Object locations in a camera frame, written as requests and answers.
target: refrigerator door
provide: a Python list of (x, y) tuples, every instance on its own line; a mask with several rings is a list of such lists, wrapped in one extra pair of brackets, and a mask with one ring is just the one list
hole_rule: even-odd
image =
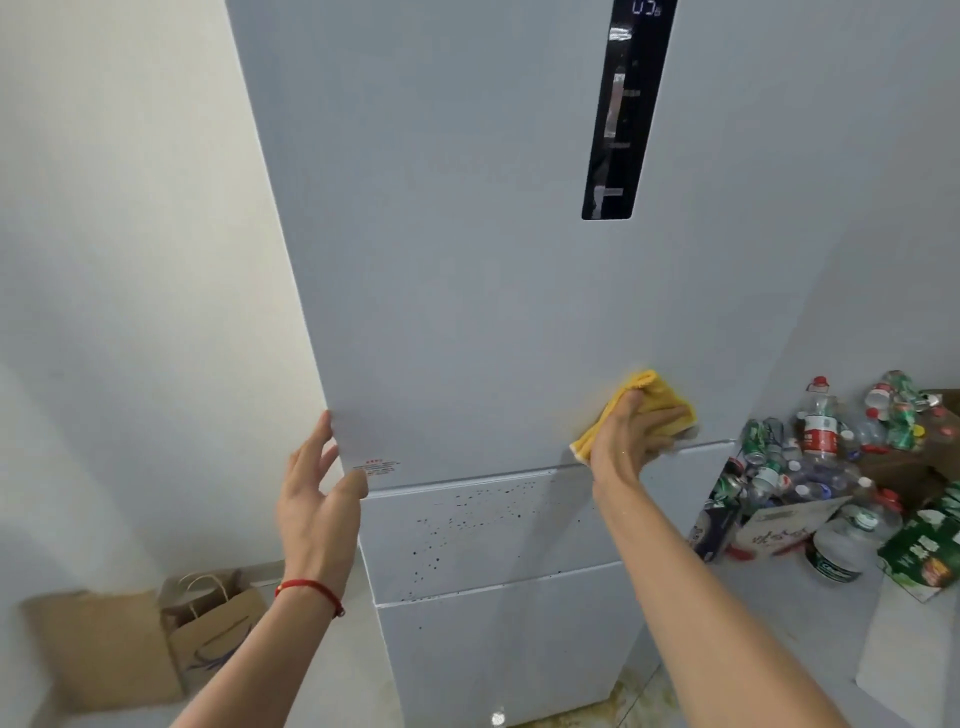
[(584, 220), (610, 3), (228, 6), (374, 489), (572, 462), (646, 367), (736, 437), (925, 62), (915, 4), (682, 0), (632, 216)]
[[(731, 443), (663, 455), (647, 491), (684, 535)], [(618, 561), (580, 465), (372, 494), (360, 540), (377, 604), (509, 584)]]
[(621, 564), (377, 614), (408, 726), (517, 725), (604, 700), (642, 624)]

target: wall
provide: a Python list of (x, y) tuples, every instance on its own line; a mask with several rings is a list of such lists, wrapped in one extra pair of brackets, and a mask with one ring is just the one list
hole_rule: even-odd
[(323, 407), (218, 0), (0, 4), (0, 706), (15, 604), (280, 556)]
[[(943, 27), (958, 21), (960, 12), (951, 12)], [(852, 399), (888, 369), (904, 369), (923, 387), (960, 387), (955, 54), (948, 44), (929, 75), (917, 80), (924, 87), (920, 103), (870, 203), (807, 299), (756, 415), (788, 416), (819, 374), (831, 391)], [(749, 350), (744, 342), (744, 353)]]

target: hand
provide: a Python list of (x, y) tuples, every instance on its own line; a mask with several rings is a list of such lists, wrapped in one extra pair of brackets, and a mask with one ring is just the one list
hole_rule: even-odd
[(336, 445), (324, 452), (332, 437), (326, 410), (310, 437), (290, 455), (276, 522), (286, 559), (284, 580), (314, 579), (343, 598), (356, 554), (367, 474), (350, 471), (329, 495), (320, 492), (320, 481), (339, 454)]
[(687, 408), (672, 407), (640, 414), (637, 410), (642, 403), (643, 392), (638, 389), (626, 392), (600, 425), (590, 453), (594, 484), (617, 480), (637, 483), (640, 469), (662, 450), (673, 447), (672, 437), (653, 435), (650, 431), (687, 414)]

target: black display panel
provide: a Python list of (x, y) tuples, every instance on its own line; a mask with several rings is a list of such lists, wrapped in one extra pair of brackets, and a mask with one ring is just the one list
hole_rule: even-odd
[(624, 220), (634, 212), (677, 0), (613, 0), (584, 220)]

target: red bracelet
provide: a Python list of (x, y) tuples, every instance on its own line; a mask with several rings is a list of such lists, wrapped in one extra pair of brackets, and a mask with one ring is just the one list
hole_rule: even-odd
[(344, 605), (340, 603), (340, 599), (337, 598), (337, 595), (330, 591), (327, 587), (321, 584), (319, 581), (314, 581), (313, 579), (287, 579), (286, 581), (280, 582), (280, 585), (276, 587), (274, 592), (274, 599), (287, 587), (310, 587), (310, 589), (316, 589), (327, 599), (330, 600), (330, 603), (333, 604), (333, 616), (334, 618), (342, 617), (347, 613), (344, 609)]

